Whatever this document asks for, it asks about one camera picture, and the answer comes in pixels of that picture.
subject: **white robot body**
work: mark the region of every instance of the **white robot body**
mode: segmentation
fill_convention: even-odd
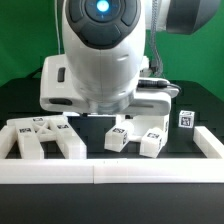
[[[41,106],[50,111],[78,113],[117,114],[123,111],[139,114],[140,108],[140,114],[169,114],[170,98],[177,95],[176,89],[173,89],[173,92],[170,89],[146,90],[144,99],[143,92],[137,91],[145,48],[146,18],[149,18],[150,14],[145,15],[145,9],[152,8],[152,0],[146,3],[144,0],[132,1],[137,2],[138,18],[131,29],[121,25],[124,33],[128,34],[118,44],[109,48],[88,46],[74,32],[67,15],[68,4],[71,4],[71,1],[77,4],[79,0],[64,2],[62,27],[65,55],[48,57],[45,60],[41,81]],[[87,7],[83,5],[85,2],[88,0],[80,3],[84,10]],[[118,2],[129,4],[131,1]],[[159,0],[158,3],[158,29],[161,30],[165,27],[164,18],[167,16],[170,0]],[[105,23],[97,25],[101,26],[102,30],[105,29]],[[63,82],[57,80],[60,68],[65,68]]]
[[[131,34],[114,48],[102,50],[86,46],[63,11],[63,40],[74,88],[99,113],[106,112],[104,107],[125,109],[133,99],[145,48],[144,4]]]

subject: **black and white pattern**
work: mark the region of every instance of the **black and white pattern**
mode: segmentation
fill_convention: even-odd
[[[20,133],[28,133],[28,132],[31,132],[31,129],[30,128],[23,128],[23,129],[19,129],[19,132]]]
[[[124,139],[123,139],[123,145],[125,145],[126,144],[126,142],[127,142],[127,138],[128,138],[128,135],[127,135],[127,133],[124,135]]]
[[[190,117],[181,117],[181,126],[189,127],[191,125]]]
[[[155,134],[155,133],[149,133],[149,134],[147,135],[147,137],[149,137],[149,138],[154,138],[154,139],[158,139],[158,138],[159,138],[159,135],[158,135],[158,134]]]
[[[122,133],[125,132],[125,130],[124,130],[124,129],[120,129],[120,128],[115,128],[115,129],[113,130],[113,132],[118,133],[118,134],[122,134]]]
[[[66,129],[66,128],[69,128],[69,126],[68,125],[58,125],[57,126],[58,127],[58,129]]]
[[[37,122],[37,121],[43,121],[43,118],[41,118],[41,117],[40,117],[40,118],[34,118],[33,121],[34,121],[34,122]]]

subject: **green backdrop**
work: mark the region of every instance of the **green backdrop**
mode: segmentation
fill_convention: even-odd
[[[224,100],[224,2],[191,36],[157,34],[167,79],[200,83]],[[0,86],[57,54],[53,0],[0,1]],[[146,54],[150,57],[148,45]]]

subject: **black surface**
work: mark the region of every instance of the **black surface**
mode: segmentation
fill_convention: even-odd
[[[169,33],[192,34],[217,12],[221,0],[171,0],[166,29]]]
[[[70,12],[71,19],[74,23],[78,22],[83,17],[81,3],[82,3],[82,0],[70,0],[69,12]]]
[[[110,8],[106,12],[97,9],[97,0],[81,2],[67,0],[66,2],[65,13],[68,24],[80,40],[90,48],[98,50],[114,48],[134,30],[139,22],[140,0],[127,2],[109,0],[108,2]]]
[[[58,82],[64,82],[65,81],[65,68],[59,68],[58,69]]]
[[[111,46],[121,37],[121,32],[115,24],[101,26],[87,23],[81,30],[80,35],[88,44],[94,46]]]
[[[125,11],[121,18],[127,26],[131,26],[137,14],[137,1],[125,0]]]
[[[1,126],[10,118],[51,114],[40,109],[39,82],[18,79],[0,88]],[[196,83],[176,84],[183,92],[173,100],[169,142],[160,157],[201,156],[192,129],[177,128],[179,112],[195,111],[195,124],[205,125],[223,142],[224,103]],[[87,143],[88,157],[103,157],[102,136],[114,120],[81,117],[70,118],[70,123]],[[52,142],[43,147],[48,158],[58,154]],[[129,144],[120,156],[135,157],[138,149],[138,144]],[[15,146],[13,150],[20,158]],[[1,224],[223,224],[223,209],[223,184],[0,185]]]

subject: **small white cube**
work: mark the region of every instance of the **small white cube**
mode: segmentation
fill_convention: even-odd
[[[163,147],[163,132],[159,128],[149,129],[142,137],[140,155],[156,158]]]
[[[180,114],[179,114],[179,127],[193,128],[194,115],[195,115],[195,112],[193,112],[193,111],[181,110]]]

